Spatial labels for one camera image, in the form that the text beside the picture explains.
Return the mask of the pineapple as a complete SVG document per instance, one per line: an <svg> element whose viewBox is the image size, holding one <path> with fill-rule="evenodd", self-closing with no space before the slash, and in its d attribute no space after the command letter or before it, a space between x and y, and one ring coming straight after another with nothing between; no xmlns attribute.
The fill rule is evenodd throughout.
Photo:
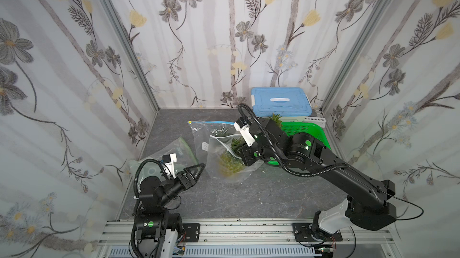
<svg viewBox="0 0 460 258"><path fill-rule="evenodd" d="M281 128L282 127L282 120L281 120L281 115L280 114L272 114L271 116L269 116L269 119L274 121L275 124Z"/></svg>
<svg viewBox="0 0 460 258"><path fill-rule="evenodd" d="M242 172L246 166L240 157L239 148L243 145L244 139L242 137L230 137L220 139L219 142L224 148L219 154L219 173L224 177L230 177Z"/></svg>

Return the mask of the blue zip bag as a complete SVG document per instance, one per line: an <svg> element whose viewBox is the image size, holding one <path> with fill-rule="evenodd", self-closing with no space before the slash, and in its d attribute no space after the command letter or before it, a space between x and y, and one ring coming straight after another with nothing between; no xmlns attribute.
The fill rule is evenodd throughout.
<svg viewBox="0 0 460 258"><path fill-rule="evenodd" d="M227 137L236 134L234 124L227 121L188 121L194 137L194 150L200 163L205 163L211 136Z"/></svg>

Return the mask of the green zip bag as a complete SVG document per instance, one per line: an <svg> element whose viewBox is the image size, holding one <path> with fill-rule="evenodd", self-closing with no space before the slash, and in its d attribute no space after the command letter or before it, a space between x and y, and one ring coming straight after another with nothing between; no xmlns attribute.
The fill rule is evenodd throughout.
<svg viewBox="0 0 460 258"><path fill-rule="evenodd" d="M163 157L170 155L176 155L176 161L173 163L166 163L166 161L163 160ZM176 177L176 175L180 171L183 171L185 168L199 164L198 159L196 158L190 146L186 143L186 141L183 138L176 139L175 141L164 147L162 150L159 150L156 153L153 153L152 155L149 155L146 158L141 159L140 161L129 161L128 167L129 170L132 172L132 176L134 176L137 173L138 167L146 159L154 159L156 161L165 163L167 167L165 172L167 174L171 172L173 177ZM146 163L140 171L140 175L137 180L137 187L139 191L141 182L145 178L151 176L158 177L161 181L165 180L164 175L157 164L151 162Z"/></svg>

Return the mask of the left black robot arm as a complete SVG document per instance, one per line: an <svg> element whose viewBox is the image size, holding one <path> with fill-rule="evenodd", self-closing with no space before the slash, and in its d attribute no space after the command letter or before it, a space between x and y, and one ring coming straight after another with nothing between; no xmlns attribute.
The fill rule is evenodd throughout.
<svg viewBox="0 0 460 258"><path fill-rule="evenodd" d="M141 171L148 163L158 166L162 178L149 176L138 181ZM129 246L135 258L171 258L174 254L184 254L179 248L182 242L193 242L199 237L199 227L195 223L190 232L186 231L179 213L170 213L167 205L180 194L194 187L206 165L199 163L189 166L176 175L168 170L166 163L156 159L144 159L134 175L134 224Z"/></svg>

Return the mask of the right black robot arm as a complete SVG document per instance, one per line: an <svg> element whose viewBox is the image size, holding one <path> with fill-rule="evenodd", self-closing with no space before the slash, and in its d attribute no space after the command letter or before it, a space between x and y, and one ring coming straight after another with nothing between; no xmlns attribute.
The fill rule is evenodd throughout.
<svg viewBox="0 0 460 258"><path fill-rule="evenodd" d="M258 117L245 103L237 109L241 117L234 127L244 139L238 154L246 166L276 161L290 175L322 177L347 194L338 206L315 213L310 225L314 236L331 237L352 226L376 231L401 220L390 203L395 198L392 181L365 175L308 133L287 135L275 121Z"/></svg>

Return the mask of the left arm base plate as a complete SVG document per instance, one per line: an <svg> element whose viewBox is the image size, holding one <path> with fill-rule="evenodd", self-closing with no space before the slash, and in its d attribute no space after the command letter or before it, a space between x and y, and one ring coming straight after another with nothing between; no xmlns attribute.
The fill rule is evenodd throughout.
<svg viewBox="0 0 460 258"><path fill-rule="evenodd" d="M182 243L196 243L200 239L201 225L199 223L185 223L183 225L182 236L180 242Z"/></svg>

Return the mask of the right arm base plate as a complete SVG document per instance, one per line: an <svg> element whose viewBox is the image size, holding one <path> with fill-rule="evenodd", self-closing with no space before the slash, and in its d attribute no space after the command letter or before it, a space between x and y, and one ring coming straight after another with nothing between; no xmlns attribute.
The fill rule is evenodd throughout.
<svg viewBox="0 0 460 258"><path fill-rule="evenodd" d="M327 234L321 231L314 232L311 223L292 223L292 231L296 242L341 242L343 237L340 232Z"/></svg>

